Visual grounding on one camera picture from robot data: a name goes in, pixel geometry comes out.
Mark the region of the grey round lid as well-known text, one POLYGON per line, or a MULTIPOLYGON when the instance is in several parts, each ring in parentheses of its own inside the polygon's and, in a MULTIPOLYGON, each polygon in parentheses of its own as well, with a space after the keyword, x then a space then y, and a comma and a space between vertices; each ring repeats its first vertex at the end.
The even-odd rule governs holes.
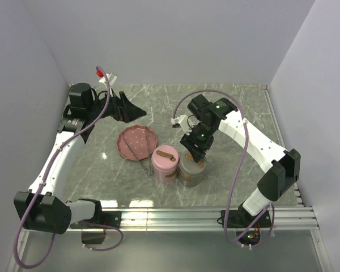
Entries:
POLYGON ((205 159, 195 162, 190 152, 185 152, 181 155, 179 167, 181 171, 190 176, 197 176, 206 170, 207 161, 205 159))

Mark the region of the grey cylindrical lunch container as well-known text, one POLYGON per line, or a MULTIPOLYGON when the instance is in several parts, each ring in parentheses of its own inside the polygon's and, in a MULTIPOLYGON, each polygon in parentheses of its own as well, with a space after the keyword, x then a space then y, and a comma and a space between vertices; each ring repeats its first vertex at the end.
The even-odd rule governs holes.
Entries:
POLYGON ((204 174, 205 171, 187 172, 182 169, 178 170, 180 182, 187 188, 198 186, 203 181, 204 174))

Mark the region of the pink round lid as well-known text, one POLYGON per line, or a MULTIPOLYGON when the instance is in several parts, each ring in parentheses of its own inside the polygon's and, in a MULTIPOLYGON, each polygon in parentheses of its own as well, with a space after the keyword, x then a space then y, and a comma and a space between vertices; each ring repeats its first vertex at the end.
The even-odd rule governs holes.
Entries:
POLYGON ((157 147, 152 153, 152 164, 160 171, 170 171, 179 163, 179 153, 169 145, 157 147))

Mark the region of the pink cylindrical lunch container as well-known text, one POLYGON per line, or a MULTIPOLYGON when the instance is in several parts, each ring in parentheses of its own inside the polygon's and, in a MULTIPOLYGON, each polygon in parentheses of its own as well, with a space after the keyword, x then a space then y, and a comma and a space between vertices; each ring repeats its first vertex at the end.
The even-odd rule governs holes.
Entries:
POLYGON ((168 169, 154 167, 156 180, 163 184, 169 184, 175 181, 177 177, 177 166, 168 169))

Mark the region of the metal kitchen tongs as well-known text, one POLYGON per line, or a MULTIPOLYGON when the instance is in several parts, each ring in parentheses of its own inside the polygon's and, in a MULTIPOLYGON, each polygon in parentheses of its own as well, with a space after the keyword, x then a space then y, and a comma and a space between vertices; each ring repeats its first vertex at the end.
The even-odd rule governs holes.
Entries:
POLYGON ((116 144, 124 159, 138 162, 146 175, 152 174, 150 144, 145 126, 132 126, 121 131, 116 144))

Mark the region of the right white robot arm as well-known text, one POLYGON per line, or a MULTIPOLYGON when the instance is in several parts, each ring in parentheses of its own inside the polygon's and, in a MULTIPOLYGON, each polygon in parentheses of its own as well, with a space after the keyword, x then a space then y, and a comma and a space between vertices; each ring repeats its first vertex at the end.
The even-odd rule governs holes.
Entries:
POLYGON ((286 150, 276 144, 244 115, 238 101, 224 94, 216 102, 208 101, 202 91, 194 91, 195 96, 188 109, 198 120, 192 125, 185 114, 171 118, 173 127, 180 127, 184 136, 181 144, 190 152, 195 162, 205 158, 214 141, 214 133, 219 131, 234 140, 260 166, 264 175, 256 189, 240 205, 239 221, 250 227, 258 221, 259 213, 269 204, 277 201, 300 176, 301 155, 295 150, 286 150))

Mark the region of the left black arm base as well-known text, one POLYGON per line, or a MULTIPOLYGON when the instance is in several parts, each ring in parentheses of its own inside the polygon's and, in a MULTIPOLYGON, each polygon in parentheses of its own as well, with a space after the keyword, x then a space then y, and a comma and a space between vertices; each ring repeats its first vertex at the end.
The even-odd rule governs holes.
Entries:
POLYGON ((121 219, 121 211, 102 211, 98 218, 85 219, 71 224, 70 230, 81 230, 84 248, 94 252, 105 252, 118 247, 124 239, 124 233, 120 230, 121 219), (97 245, 103 245, 110 234, 118 235, 118 242, 107 248, 97 248, 97 245))

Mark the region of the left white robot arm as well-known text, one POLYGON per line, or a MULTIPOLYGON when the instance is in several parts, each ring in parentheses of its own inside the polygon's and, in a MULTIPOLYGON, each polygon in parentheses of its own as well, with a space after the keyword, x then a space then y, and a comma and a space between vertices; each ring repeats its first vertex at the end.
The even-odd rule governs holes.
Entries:
POLYGON ((95 122, 112 117, 129 123, 147 114, 131 103, 122 91, 106 90, 102 95, 103 98, 99 98, 88 83, 70 86, 69 104, 63 112, 54 146, 43 169, 27 191, 17 192, 14 197, 14 206, 24 229, 63 234, 70 225, 80 221, 91 228, 102 224, 104 215, 100 201, 61 201, 64 182, 95 122))

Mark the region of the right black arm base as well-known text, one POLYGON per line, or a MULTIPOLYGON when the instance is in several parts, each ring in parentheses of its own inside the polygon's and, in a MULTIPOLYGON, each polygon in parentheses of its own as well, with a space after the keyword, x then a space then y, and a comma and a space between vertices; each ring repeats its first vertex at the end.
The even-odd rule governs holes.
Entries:
POLYGON ((249 215, 245 210, 229 210, 227 222, 225 219, 226 210, 220 212, 217 223, 228 229, 235 229, 235 237, 230 240, 241 247, 252 249, 261 245, 273 235, 275 211, 261 211, 256 216, 249 215))

